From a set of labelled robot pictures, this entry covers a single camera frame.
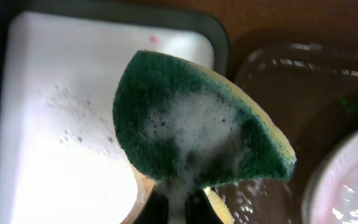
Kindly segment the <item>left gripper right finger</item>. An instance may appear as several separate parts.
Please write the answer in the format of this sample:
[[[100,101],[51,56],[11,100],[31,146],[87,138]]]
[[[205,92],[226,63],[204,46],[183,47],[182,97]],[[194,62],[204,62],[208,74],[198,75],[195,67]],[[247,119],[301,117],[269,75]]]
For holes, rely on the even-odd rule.
[[[185,202],[186,224],[223,224],[203,190],[190,194]]]

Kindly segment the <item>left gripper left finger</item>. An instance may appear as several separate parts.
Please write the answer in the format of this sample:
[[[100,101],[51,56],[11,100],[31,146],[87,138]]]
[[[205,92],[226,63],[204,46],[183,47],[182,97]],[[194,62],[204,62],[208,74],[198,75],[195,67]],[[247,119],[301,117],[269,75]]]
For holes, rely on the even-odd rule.
[[[155,187],[133,224],[167,224],[169,219],[168,198]]]

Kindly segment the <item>green and yellow sponge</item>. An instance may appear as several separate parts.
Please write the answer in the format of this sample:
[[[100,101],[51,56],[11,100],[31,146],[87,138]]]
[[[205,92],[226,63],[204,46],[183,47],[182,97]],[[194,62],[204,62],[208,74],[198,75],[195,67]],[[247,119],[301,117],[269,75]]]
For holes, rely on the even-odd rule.
[[[269,115],[226,77],[182,58],[136,52],[112,117],[129,162],[155,181],[168,223],[187,223],[190,198],[207,187],[293,175],[295,151]]]

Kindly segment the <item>pale green plate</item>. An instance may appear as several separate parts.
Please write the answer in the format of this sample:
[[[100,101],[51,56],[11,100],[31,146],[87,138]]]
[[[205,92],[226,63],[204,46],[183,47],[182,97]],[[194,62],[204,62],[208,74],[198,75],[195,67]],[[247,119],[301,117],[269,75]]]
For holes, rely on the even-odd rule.
[[[301,217],[307,224],[358,223],[358,130],[337,143],[311,176]]]

